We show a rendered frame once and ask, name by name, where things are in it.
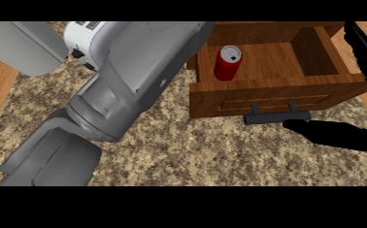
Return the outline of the red can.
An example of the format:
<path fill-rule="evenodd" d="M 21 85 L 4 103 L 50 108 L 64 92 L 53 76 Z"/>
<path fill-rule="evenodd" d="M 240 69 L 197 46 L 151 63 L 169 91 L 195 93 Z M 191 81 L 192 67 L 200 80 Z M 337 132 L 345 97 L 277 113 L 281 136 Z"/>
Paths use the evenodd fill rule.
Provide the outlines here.
<path fill-rule="evenodd" d="M 231 81 L 235 77 L 243 61 L 241 50 L 235 46 L 225 46 L 216 54 L 213 74 L 220 81 Z"/>

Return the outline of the black object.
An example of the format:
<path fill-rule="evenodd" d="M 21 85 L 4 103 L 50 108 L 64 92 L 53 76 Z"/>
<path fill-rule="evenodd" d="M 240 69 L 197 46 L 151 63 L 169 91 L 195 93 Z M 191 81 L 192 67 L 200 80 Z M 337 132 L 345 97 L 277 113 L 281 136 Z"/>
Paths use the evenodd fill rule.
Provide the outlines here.
<path fill-rule="evenodd" d="M 367 78 L 367 35 L 355 21 L 343 24 L 343 39 L 352 48 L 357 65 Z"/>

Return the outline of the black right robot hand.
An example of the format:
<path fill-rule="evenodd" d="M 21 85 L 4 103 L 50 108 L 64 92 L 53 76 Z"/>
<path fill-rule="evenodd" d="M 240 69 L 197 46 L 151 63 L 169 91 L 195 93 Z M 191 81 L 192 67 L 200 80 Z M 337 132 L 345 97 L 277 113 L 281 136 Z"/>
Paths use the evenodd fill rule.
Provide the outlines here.
<path fill-rule="evenodd" d="M 367 152 L 367 129 L 345 122 L 288 119 L 283 126 L 315 144 Z"/>

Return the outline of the wooden cabinet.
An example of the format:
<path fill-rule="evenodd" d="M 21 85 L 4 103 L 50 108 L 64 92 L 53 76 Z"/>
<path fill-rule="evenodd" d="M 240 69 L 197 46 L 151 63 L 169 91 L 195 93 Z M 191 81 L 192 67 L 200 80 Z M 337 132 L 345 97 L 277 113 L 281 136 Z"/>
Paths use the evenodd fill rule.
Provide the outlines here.
<path fill-rule="evenodd" d="M 357 22 L 361 30 L 367 34 L 367 21 L 358 21 Z M 340 54 L 340 57 L 343 59 L 345 66 L 352 74 L 360 73 L 360 68 L 357 66 L 355 57 L 352 54 L 352 48 L 349 44 L 345 41 L 345 30 L 340 29 L 340 31 L 334 34 L 331 37 L 333 44 L 336 46 L 337 52 Z"/>

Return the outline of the pale grey appliance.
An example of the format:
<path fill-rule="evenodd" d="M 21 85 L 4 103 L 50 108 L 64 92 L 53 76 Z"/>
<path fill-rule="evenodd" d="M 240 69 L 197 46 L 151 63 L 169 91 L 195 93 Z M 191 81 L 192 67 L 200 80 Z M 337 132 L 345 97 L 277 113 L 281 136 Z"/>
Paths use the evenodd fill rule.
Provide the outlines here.
<path fill-rule="evenodd" d="M 62 36 L 46 21 L 0 21 L 0 61 L 28 76 L 43 76 L 69 54 Z"/>

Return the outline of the wooden drawer front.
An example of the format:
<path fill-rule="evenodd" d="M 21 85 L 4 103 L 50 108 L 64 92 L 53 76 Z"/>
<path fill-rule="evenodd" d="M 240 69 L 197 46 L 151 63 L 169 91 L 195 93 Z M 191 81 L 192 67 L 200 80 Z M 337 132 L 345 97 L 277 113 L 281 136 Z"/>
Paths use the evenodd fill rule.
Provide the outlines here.
<path fill-rule="evenodd" d="M 262 114 L 283 113 L 290 102 L 299 111 L 320 111 L 365 92 L 361 74 L 197 82 L 189 84 L 189 117 L 250 114 L 251 104 Z"/>

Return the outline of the wooden panel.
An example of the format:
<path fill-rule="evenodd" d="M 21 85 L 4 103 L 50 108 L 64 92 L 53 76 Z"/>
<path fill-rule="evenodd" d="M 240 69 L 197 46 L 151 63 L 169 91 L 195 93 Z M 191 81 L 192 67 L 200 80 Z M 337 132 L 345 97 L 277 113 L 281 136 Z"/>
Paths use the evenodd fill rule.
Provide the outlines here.
<path fill-rule="evenodd" d="M 18 70 L 13 67 L 10 67 L 3 61 L 0 61 L 0 109 L 3 108 L 3 104 L 18 74 L 19 74 Z"/>

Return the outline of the wooden drawer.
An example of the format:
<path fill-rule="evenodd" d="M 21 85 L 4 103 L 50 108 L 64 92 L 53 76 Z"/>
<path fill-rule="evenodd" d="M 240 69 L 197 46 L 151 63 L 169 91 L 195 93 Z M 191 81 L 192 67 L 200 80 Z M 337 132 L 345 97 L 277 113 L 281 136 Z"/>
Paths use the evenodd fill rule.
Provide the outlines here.
<path fill-rule="evenodd" d="M 219 21 L 188 63 L 197 73 L 192 86 L 336 84 L 367 88 L 365 77 L 348 70 L 331 41 L 343 26 L 340 21 Z M 240 49 L 243 62 L 234 80 L 219 81 L 213 67 L 226 46 Z"/>
<path fill-rule="evenodd" d="M 320 111 L 365 92 L 361 74 L 197 82 L 189 84 L 189 117 L 250 114 L 251 104 L 262 114 L 283 113 L 290 102 L 299 111 Z"/>

